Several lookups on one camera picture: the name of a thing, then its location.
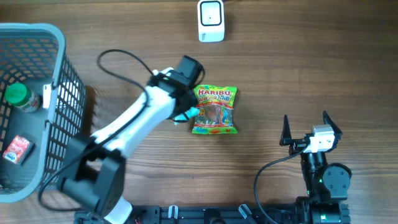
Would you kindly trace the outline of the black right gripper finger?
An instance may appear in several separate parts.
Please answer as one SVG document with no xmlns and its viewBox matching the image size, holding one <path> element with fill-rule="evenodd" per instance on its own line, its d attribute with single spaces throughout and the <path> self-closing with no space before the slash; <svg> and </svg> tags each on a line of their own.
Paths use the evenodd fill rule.
<svg viewBox="0 0 398 224">
<path fill-rule="evenodd" d="M 334 131 L 334 135 L 336 139 L 341 139 L 343 132 L 341 129 L 333 122 L 326 111 L 323 112 L 323 122 L 324 124 L 329 124 Z"/>
<path fill-rule="evenodd" d="M 289 119 L 288 119 L 288 116 L 285 114 L 279 145 L 280 146 L 288 146 L 288 145 L 291 145 L 292 143 L 293 143 L 293 139 L 292 139 L 292 135 L 290 132 Z"/>
</svg>

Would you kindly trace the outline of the teal snack packet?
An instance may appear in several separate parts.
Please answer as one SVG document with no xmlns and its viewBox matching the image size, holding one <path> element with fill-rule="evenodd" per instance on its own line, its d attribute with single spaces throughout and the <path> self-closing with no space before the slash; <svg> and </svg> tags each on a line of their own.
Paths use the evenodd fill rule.
<svg viewBox="0 0 398 224">
<path fill-rule="evenodd" d="M 172 118 L 172 121 L 175 123 L 175 125 L 178 125 L 178 123 L 186 123 L 189 122 L 189 120 L 195 116 L 198 116 L 200 113 L 200 110 L 196 107 L 191 107 L 189 110 L 186 112 L 183 112 L 180 115 L 177 115 L 176 117 Z"/>
</svg>

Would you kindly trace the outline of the Haribo gummy bag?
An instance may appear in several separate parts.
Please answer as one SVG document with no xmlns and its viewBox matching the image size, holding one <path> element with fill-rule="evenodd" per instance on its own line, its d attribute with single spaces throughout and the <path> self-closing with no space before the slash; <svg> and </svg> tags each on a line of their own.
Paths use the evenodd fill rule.
<svg viewBox="0 0 398 224">
<path fill-rule="evenodd" d="M 235 86 L 198 85 L 195 87 L 199 114 L 195 117 L 193 134 L 237 134 L 233 124 Z"/>
</svg>

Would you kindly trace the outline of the green lid jar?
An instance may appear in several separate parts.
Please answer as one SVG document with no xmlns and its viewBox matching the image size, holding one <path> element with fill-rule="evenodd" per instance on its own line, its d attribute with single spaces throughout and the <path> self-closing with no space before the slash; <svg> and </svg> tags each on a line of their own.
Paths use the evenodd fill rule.
<svg viewBox="0 0 398 224">
<path fill-rule="evenodd" d="M 40 96 L 23 83 L 13 83 L 5 92 L 6 101 L 25 112 L 33 112 L 41 105 Z"/>
</svg>

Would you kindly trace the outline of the red small carton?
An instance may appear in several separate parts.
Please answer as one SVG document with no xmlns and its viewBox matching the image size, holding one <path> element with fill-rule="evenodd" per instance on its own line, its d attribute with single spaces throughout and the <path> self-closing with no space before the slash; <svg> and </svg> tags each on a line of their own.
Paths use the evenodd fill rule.
<svg viewBox="0 0 398 224">
<path fill-rule="evenodd" d="M 25 137 L 16 135 L 2 154 L 2 157 L 13 164 L 21 165 L 34 145 L 32 141 Z"/>
</svg>

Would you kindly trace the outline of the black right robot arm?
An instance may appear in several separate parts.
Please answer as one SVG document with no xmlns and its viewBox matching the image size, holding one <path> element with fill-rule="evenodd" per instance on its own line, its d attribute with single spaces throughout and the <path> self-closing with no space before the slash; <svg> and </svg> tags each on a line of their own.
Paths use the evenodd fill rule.
<svg viewBox="0 0 398 224">
<path fill-rule="evenodd" d="M 323 124 L 312 128 L 301 139 L 290 132 L 288 116 L 279 144 L 289 147 L 291 156 L 300 156 L 300 165 L 307 189 L 306 197 L 297 197 L 292 212 L 292 223 L 350 223 L 347 204 L 352 171 L 341 163 L 328 163 L 326 154 L 337 147 L 343 132 L 323 112 Z"/>
</svg>

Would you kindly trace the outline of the white barcode scanner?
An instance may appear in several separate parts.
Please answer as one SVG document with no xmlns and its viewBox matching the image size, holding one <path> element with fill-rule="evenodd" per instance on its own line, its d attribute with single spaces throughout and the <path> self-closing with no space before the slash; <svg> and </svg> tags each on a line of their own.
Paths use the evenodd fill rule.
<svg viewBox="0 0 398 224">
<path fill-rule="evenodd" d="M 197 4 L 198 39 L 200 42 L 221 42 L 225 35 L 222 0 L 200 0 Z"/>
</svg>

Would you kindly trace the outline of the white tag on basket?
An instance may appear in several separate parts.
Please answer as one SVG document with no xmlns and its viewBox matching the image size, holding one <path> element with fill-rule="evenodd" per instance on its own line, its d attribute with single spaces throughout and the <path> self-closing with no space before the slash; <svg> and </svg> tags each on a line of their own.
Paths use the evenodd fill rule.
<svg viewBox="0 0 398 224">
<path fill-rule="evenodd" d="M 51 84 L 46 84 L 43 86 L 42 93 L 42 107 L 44 109 L 49 109 L 51 102 L 52 86 Z"/>
</svg>

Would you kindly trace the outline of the grey plastic basket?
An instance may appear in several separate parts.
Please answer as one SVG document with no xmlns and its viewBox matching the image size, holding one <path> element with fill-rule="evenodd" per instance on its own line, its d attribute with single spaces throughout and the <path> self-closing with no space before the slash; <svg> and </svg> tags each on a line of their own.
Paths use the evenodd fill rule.
<svg viewBox="0 0 398 224">
<path fill-rule="evenodd" d="M 39 96 L 51 84 L 49 109 L 25 112 L 5 91 L 23 83 Z M 82 130 L 86 88 L 66 54 L 62 31 L 51 24 L 1 24 L 1 152 L 16 135 L 35 145 L 21 165 L 1 158 L 1 203 L 25 199 L 63 164 L 69 139 Z"/>
</svg>

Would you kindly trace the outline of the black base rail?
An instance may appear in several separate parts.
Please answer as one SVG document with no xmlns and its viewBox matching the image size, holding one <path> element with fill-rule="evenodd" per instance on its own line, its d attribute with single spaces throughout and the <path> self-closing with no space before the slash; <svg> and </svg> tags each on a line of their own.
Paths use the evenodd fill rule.
<svg viewBox="0 0 398 224">
<path fill-rule="evenodd" d="M 305 202 L 266 205 L 267 218 L 257 207 L 242 204 L 239 207 L 169 207 L 135 206 L 126 223 L 326 223 L 350 224 L 347 205 L 311 206 Z"/>
</svg>

